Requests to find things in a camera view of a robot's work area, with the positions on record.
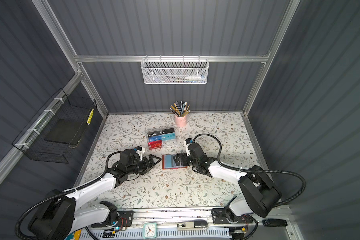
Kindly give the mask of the red leather card holder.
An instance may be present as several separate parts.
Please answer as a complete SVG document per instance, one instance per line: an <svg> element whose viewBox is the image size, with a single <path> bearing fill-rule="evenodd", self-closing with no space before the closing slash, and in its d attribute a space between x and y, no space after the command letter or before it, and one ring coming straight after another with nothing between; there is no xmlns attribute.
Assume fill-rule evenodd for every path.
<svg viewBox="0 0 360 240"><path fill-rule="evenodd" d="M182 169L187 166L183 166L181 163L175 162L175 155L162 155L162 169L170 170L170 169Z"/></svg>

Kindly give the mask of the yellow tag on basket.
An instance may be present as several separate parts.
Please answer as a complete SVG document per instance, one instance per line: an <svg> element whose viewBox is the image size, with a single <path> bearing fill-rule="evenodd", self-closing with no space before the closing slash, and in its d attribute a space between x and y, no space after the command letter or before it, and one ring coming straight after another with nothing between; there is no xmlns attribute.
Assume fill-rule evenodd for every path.
<svg viewBox="0 0 360 240"><path fill-rule="evenodd" d="M90 113L89 113L89 115L88 115L87 121L86 121L86 124L87 124L87 125L90 125L90 124L91 124L93 115L94 115L94 109L91 109L91 111L90 111Z"/></svg>

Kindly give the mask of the silver black usb device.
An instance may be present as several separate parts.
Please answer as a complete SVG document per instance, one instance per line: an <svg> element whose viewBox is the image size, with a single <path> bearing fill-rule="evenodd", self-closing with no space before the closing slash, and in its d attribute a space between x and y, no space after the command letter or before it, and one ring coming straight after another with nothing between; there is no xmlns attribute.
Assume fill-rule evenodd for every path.
<svg viewBox="0 0 360 240"><path fill-rule="evenodd" d="M205 230L208 228L208 226L209 226L209 223L205 220L177 223L178 231Z"/></svg>

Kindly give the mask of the coloured pencils bundle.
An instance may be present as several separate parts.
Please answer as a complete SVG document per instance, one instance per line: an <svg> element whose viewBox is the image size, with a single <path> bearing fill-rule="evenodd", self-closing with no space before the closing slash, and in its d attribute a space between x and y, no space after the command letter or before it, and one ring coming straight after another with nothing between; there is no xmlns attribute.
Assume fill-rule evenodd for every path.
<svg viewBox="0 0 360 240"><path fill-rule="evenodd" d="M171 105L170 110L176 117L180 117L180 118L185 117L191 111L190 105L184 101L174 102Z"/></svg>

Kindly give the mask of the teal card in holder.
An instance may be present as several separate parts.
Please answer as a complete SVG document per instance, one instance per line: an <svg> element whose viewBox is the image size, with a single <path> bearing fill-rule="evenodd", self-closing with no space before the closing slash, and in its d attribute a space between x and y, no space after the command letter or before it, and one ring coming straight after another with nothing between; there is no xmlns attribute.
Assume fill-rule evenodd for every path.
<svg viewBox="0 0 360 240"><path fill-rule="evenodd" d="M163 169L173 169L174 167L174 155L163 155Z"/></svg>

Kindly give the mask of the black remote on rail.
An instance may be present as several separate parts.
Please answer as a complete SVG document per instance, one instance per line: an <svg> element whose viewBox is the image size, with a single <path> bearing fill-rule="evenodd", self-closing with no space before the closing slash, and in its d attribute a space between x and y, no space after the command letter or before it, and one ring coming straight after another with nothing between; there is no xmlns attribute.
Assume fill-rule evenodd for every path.
<svg viewBox="0 0 360 240"><path fill-rule="evenodd" d="M264 219L262 220L263 226L265 227L286 227L288 222L282 219Z"/></svg>

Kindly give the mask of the colourful picture book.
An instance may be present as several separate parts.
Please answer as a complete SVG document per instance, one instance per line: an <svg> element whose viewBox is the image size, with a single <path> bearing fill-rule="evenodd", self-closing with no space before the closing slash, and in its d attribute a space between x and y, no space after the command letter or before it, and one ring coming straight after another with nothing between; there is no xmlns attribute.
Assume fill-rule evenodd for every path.
<svg viewBox="0 0 360 240"><path fill-rule="evenodd" d="M77 231L74 231L72 232L71 234L69 234L65 240L79 240L80 239L80 236L81 236L81 232L82 230L77 230Z"/></svg>

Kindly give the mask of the clear acrylic card organizer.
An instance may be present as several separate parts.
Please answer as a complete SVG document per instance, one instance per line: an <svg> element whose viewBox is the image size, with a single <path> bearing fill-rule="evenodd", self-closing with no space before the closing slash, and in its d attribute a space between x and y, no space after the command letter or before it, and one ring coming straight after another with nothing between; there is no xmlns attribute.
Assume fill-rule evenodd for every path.
<svg viewBox="0 0 360 240"><path fill-rule="evenodd" d="M151 128L146 131L148 148L150 150L175 145L177 142L175 126Z"/></svg>

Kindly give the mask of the red card in organizer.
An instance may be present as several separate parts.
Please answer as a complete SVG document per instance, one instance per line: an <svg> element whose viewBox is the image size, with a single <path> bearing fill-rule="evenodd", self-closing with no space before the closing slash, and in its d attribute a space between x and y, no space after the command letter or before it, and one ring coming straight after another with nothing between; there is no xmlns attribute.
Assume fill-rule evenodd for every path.
<svg viewBox="0 0 360 240"><path fill-rule="evenodd" d="M159 141L153 141L153 142L149 142L148 146L150 150L154 150L154 149L160 149L163 145L162 140Z"/></svg>

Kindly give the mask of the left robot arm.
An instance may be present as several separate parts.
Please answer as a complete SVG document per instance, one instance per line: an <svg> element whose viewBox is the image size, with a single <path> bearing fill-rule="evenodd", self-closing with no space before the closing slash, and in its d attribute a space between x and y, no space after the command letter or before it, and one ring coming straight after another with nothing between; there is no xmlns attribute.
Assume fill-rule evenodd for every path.
<svg viewBox="0 0 360 240"><path fill-rule="evenodd" d="M51 191L40 203L24 215L34 212L28 224L32 240L63 240L69 234L99 224L102 227L122 228L124 218L118 208L101 201L94 207L83 206L99 195L130 181L130 176L145 175L161 162L161 158L144 155L145 149L136 147L111 153L106 159L103 173L92 181L64 191Z"/></svg>

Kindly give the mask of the teal card in organizer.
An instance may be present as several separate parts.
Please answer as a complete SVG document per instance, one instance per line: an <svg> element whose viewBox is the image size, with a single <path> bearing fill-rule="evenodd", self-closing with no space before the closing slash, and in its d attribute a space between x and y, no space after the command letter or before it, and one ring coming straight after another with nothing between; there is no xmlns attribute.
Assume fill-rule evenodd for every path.
<svg viewBox="0 0 360 240"><path fill-rule="evenodd" d="M166 134L166 135L161 135L162 137L162 141L174 141L176 139L176 134L175 133L171 133L171 134Z"/></svg>

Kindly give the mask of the pens in white basket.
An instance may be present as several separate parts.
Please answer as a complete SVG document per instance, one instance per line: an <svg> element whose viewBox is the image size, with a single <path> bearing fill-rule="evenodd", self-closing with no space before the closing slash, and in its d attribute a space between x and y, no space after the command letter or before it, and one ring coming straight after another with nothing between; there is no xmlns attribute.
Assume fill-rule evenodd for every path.
<svg viewBox="0 0 360 240"><path fill-rule="evenodd" d="M206 83L207 77L206 75L191 75L191 76L169 76L165 75L166 81L176 81L176 82L190 82L190 83Z"/></svg>

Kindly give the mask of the small teal desk clock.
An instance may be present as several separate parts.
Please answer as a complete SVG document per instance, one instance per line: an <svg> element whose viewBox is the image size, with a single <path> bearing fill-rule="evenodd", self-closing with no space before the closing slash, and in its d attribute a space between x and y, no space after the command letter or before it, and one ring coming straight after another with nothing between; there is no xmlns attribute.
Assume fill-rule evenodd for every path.
<svg viewBox="0 0 360 240"><path fill-rule="evenodd" d="M146 223L143 227L143 238L144 239L153 239L157 238L158 229L157 223Z"/></svg>

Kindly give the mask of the blue card in organizer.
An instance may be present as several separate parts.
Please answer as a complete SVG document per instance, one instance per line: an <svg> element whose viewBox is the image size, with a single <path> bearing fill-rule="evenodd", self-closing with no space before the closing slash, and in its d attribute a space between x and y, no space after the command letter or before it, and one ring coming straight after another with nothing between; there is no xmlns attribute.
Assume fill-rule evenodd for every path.
<svg viewBox="0 0 360 240"><path fill-rule="evenodd" d="M161 141L162 137L161 137L161 135L159 135L159 136L151 136L151 137L148 137L148 140L149 140L149 142Z"/></svg>

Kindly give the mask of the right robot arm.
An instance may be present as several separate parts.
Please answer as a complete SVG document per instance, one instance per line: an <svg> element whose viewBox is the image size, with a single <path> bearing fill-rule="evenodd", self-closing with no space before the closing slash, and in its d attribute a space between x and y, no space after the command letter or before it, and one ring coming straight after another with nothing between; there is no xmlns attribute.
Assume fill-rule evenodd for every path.
<svg viewBox="0 0 360 240"><path fill-rule="evenodd" d="M225 206L224 214L230 222L251 213L265 218L281 198L280 191L269 176L258 172L263 170L261 167L253 166L249 172L242 168L236 170L220 163L217 158L208 157L198 143L187 144L186 152L176 154L174 161L178 167L191 166L196 173L233 183L240 188L242 194Z"/></svg>

